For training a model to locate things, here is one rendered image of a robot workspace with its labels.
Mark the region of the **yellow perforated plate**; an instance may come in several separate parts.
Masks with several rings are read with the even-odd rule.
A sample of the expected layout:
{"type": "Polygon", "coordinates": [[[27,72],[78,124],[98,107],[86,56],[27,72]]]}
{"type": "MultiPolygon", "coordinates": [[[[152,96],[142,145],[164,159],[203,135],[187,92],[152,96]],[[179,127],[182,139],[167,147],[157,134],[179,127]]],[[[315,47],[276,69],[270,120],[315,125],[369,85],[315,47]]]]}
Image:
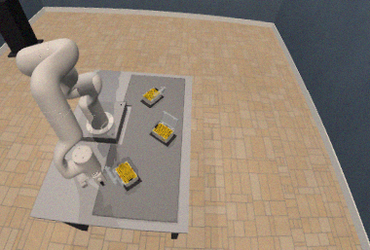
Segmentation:
{"type": "Polygon", "coordinates": [[[125,183],[137,177],[127,162],[120,164],[116,170],[125,183]]]}
{"type": "Polygon", "coordinates": [[[151,89],[146,94],[144,94],[144,97],[146,97],[147,99],[151,101],[152,96],[155,94],[154,92],[157,92],[157,91],[158,89],[151,89]]]}
{"type": "Polygon", "coordinates": [[[162,124],[155,126],[154,131],[160,134],[163,138],[167,139],[173,131],[162,124]]]}

